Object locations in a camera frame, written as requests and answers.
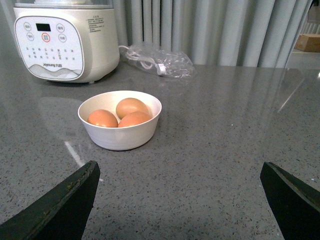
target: white bowl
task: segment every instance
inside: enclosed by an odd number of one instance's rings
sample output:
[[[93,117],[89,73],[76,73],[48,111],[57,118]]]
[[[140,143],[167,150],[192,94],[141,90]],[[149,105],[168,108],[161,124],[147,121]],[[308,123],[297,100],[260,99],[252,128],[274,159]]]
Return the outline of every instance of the white bowl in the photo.
[[[142,101],[147,106],[152,119],[127,127],[101,127],[87,122],[88,116],[98,109],[110,111],[119,122],[116,106],[126,98]],[[78,109],[78,116],[95,144],[105,149],[122,151],[137,148],[152,138],[161,110],[161,102],[154,96],[140,91],[121,90],[102,93],[84,101]]]

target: white cord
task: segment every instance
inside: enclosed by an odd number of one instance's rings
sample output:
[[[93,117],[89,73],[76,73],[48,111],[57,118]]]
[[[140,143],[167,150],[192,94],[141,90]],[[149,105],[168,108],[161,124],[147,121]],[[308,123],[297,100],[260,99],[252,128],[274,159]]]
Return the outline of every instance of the white cord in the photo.
[[[119,45],[119,48],[125,48],[127,50],[125,53],[125,57],[128,58],[129,60],[139,61],[141,66],[146,70],[150,70],[153,66],[155,66],[156,72],[159,76],[163,76],[166,74],[166,68],[164,64],[162,63],[157,64],[155,60],[151,57],[141,56],[135,51],[134,52],[128,51],[129,47],[127,46]]]
[[[129,47],[124,46],[124,45],[120,45],[119,48],[125,48],[125,49],[129,50]],[[151,69],[153,66],[157,67],[155,60],[151,57],[141,56],[140,54],[138,54],[136,52],[128,53],[128,51],[126,52],[125,56],[130,60],[139,61],[142,65],[142,67],[144,67],[147,70]]]

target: brown egg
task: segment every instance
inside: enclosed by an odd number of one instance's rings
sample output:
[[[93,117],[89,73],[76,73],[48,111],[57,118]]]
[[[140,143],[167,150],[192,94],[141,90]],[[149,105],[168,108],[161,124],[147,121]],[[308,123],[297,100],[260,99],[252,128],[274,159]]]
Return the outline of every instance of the brown egg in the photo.
[[[119,117],[119,119],[122,119],[127,114],[136,111],[145,112],[147,114],[149,113],[147,106],[139,99],[133,97],[128,97],[121,100],[115,108],[116,115]]]
[[[127,114],[119,122],[118,128],[130,127],[149,121],[152,117],[144,111],[134,111]]]
[[[98,109],[93,111],[87,120],[88,123],[105,128],[116,128],[118,120],[110,111]]]

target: kitchen appliance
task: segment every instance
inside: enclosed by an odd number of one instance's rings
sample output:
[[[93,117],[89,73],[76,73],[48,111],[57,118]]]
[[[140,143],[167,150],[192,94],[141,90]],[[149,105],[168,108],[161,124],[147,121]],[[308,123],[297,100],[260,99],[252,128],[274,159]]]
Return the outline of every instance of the kitchen appliance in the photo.
[[[20,55],[34,76],[92,83],[117,67],[112,1],[25,0],[15,3],[14,13]]]

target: clear plastic bag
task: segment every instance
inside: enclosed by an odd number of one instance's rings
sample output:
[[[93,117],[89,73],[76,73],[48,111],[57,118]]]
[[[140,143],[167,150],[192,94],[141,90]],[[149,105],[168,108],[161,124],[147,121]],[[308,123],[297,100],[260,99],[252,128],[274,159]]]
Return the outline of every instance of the clear plastic bag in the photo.
[[[130,47],[119,46],[121,58],[145,72],[168,78],[192,78],[197,73],[182,51],[165,51],[142,42]]]

